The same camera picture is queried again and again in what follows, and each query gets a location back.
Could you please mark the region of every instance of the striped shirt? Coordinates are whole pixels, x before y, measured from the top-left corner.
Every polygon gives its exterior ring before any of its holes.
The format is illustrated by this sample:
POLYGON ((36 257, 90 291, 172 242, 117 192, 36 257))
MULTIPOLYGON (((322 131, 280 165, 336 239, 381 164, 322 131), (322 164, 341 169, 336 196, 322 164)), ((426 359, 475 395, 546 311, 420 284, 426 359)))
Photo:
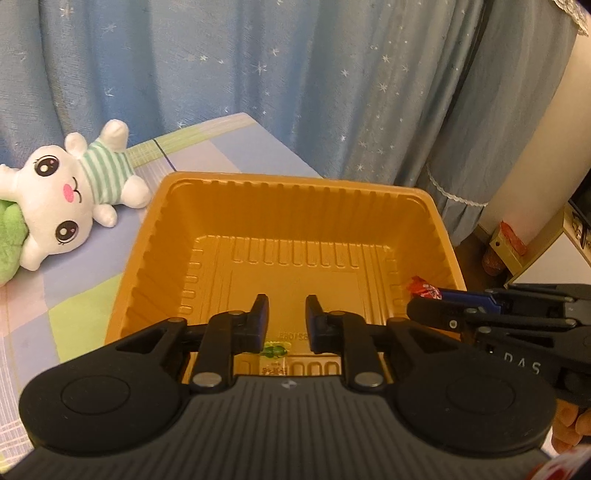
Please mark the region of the striped shirt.
POLYGON ((134 174, 125 153, 115 153, 100 140, 95 140, 80 159, 95 204, 117 205, 123 185, 134 174))

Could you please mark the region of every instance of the plush toy ear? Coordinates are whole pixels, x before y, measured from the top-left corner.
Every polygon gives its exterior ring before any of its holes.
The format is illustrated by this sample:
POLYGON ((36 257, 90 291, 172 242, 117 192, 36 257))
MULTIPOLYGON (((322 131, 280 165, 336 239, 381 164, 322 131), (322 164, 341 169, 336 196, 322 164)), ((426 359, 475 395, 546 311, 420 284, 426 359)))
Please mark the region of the plush toy ear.
POLYGON ((29 235, 22 246, 21 267, 34 272, 39 269, 41 262, 47 254, 37 245, 34 238, 29 235))
POLYGON ((88 149, 85 138, 78 132, 68 134, 64 143, 66 151, 74 158, 81 158, 88 149))
POLYGON ((0 199, 18 201, 18 169, 0 165, 0 199))

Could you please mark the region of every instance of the blue part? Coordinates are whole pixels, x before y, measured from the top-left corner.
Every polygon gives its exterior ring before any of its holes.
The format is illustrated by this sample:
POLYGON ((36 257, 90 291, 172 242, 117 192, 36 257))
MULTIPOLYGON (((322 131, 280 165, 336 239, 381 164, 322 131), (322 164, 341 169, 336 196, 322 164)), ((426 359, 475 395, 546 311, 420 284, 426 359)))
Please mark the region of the blue part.
POLYGON ((501 306, 487 293, 440 289, 443 300, 463 303, 466 307, 482 307, 487 313, 501 313, 501 306))

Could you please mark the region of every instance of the plush toy eye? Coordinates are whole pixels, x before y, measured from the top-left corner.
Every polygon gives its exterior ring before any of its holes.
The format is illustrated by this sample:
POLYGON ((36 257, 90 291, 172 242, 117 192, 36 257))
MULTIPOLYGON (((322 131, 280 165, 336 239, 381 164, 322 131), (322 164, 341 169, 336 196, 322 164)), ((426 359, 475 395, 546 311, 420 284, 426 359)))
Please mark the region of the plush toy eye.
POLYGON ((76 235, 78 235, 78 224, 73 220, 66 220, 56 228, 56 238, 61 245, 70 243, 76 235))
POLYGON ((60 166, 60 161, 53 155, 45 155, 35 162, 35 173, 41 177, 53 175, 60 166))

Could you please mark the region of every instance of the circular pad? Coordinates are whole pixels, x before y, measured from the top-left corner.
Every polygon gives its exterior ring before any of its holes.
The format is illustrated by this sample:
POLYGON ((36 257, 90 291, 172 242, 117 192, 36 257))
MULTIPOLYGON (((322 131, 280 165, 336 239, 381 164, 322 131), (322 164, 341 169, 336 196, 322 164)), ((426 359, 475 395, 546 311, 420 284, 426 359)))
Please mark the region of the circular pad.
POLYGON ((542 444, 556 401, 540 377, 478 351, 432 360, 417 364, 392 391, 396 410, 418 437, 477 457, 514 455, 542 444))
POLYGON ((23 390, 19 411, 35 446, 104 455, 155 438, 175 417, 180 386, 156 362, 97 352, 43 372, 23 390))
POLYGON ((83 415, 100 415, 120 408, 131 390, 123 380, 95 375, 74 380, 61 394, 66 407, 83 415))

